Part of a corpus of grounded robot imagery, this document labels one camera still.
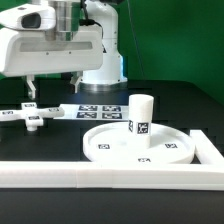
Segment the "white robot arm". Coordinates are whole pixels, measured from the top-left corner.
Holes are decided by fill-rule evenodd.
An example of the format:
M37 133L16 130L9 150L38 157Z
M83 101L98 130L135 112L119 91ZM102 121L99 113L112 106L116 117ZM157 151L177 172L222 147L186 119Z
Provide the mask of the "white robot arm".
M36 97L37 75L77 72L89 85L122 80L117 50L124 0L30 0L0 12L0 73L24 77Z

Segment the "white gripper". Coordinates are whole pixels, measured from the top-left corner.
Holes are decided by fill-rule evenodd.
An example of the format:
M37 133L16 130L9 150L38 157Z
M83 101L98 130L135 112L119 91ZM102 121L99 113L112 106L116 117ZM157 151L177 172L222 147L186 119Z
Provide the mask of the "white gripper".
M98 69L103 62L101 29L80 27L71 41L48 41L42 31L0 30L0 73L7 77L27 76L31 99L36 97L35 77L39 74L73 72L70 83L79 90L83 73Z

